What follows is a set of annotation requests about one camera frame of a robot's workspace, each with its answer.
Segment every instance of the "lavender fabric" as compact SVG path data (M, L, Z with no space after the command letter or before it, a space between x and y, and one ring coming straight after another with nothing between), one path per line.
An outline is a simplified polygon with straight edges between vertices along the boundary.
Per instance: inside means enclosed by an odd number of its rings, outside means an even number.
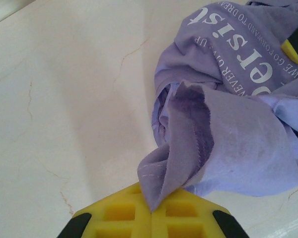
M138 167L155 210L179 187L252 196L298 185L298 0L218 2L185 18L155 73L158 148Z

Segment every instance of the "white marble surface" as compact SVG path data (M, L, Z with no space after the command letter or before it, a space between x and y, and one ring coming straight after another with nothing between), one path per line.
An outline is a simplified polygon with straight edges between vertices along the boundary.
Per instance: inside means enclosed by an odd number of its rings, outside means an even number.
M137 181L156 147L158 57L210 2L37 0L0 22L0 238L56 237L73 212ZM298 188L207 198L251 238L298 237Z

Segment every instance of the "marble countertop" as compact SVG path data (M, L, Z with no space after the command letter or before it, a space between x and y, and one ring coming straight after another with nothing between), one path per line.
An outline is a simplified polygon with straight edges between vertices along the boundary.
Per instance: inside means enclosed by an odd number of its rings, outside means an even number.
M75 211L137 181L156 147L158 57L210 2L36 0L0 22L0 238L56 237ZM298 188L207 199L251 238L298 237Z

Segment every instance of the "cloth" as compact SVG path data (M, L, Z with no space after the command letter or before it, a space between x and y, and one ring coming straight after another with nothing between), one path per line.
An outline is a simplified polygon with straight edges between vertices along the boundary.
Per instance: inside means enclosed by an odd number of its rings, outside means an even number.
M218 2L185 18L155 72L158 148L138 176L153 211L179 187L252 196L298 185L298 0Z

